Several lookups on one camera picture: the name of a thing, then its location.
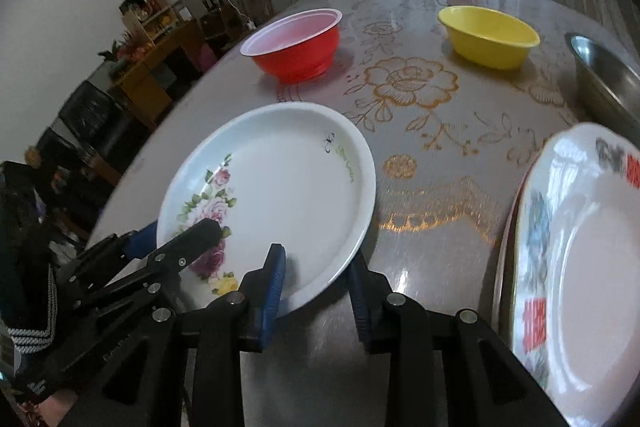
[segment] red text on plate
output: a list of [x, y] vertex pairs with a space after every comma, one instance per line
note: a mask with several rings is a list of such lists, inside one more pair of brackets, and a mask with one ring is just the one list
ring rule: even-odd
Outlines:
[[626, 155], [626, 181], [640, 188], [640, 162], [630, 154]]
[[536, 297], [524, 301], [524, 352], [541, 346], [546, 341], [546, 298]]

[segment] round table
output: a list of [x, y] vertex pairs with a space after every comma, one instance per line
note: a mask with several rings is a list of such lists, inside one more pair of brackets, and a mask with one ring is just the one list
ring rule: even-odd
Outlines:
[[[518, 71], [476, 66], [452, 51], [437, 20], [447, 4], [512, 14], [541, 44]], [[427, 309], [468, 307], [489, 320], [498, 238], [518, 182], [545, 141], [577, 121], [564, 34], [586, 35], [637, 65], [598, 23], [549, 0], [300, 0], [282, 16], [321, 7], [344, 15], [328, 72], [279, 85], [236, 46], [146, 143], [92, 242], [157, 219], [180, 164], [231, 118], [268, 103], [317, 102], [356, 124], [375, 161], [377, 205], [363, 245], [369, 267]], [[241, 365], [248, 426], [383, 424], [388, 358], [365, 355], [339, 279], [279, 319], [268, 349], [243, 354]], [[213, 400], [212, 419], [215, 408]]]

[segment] bowl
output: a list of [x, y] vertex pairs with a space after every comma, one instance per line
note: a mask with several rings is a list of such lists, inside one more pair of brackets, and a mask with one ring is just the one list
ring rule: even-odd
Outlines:
[[284, 17], [249, 37], [240, 53], [284, 84], [323, 74], [334, 61], [342, 13], [331, 8]]
[[540, 44], [536, 31], [520, 19], [478, 6], [450, 6], [438, 13], [460, 55], [496, 70], [519, 68]]
[[590, 38], [567, 33], [574, 54], [578, 96], [601, 124], [640, 147], [640, 76]]

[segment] yellow flower pattern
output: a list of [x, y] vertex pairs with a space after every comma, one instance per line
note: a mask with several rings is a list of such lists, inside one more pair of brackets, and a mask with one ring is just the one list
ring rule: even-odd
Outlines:
[[238, 280], [234, 277], [233, 272], [223, 273], [222, 277], [210, 277], [209, 285], [212, 287], [211, 292], [220, 296], [237, 290]]

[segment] white plate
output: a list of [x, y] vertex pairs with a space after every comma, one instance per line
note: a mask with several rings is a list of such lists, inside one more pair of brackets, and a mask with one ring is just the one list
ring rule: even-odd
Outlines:
[[513, 301], [513, 291], [515, 285], [513, 282], [513, 245], [516, 233], [516, 217], [520, 202], [522, 201], [522, 190], [525, 181], [529, 177], [531, 168], [538, 159], [538, 155], [533, 158], [531, 165], [522, 177], [516, 195], [513, 197], [513, 203], [507, 220], [504, 223], [504, 231], [500, 242], [500, 251], [498, 253], [498, 263], [495, 269], [494, 280], [494, 304], [491, 313], [491, 327], [496, 333], [500, 333], [505, 342], [511, 342], [511, 303]]
[[640, 152], [580, 124], [522, 195], [511, 349], [574, 426], [606, 422], [640, 371], [638, 187]]
[[281, 243], [284, 315], [349, 264], [375, 193], [369, 147], [347, 118], [314, 103], [268, 105], [223, 125], [180, 166], [160, 209], [158, 246], [204, 217], [224, 227], [220, 247], [180, 274], [187, 306], [197, 309], [236, 289], [262, 266], [271, 243]]

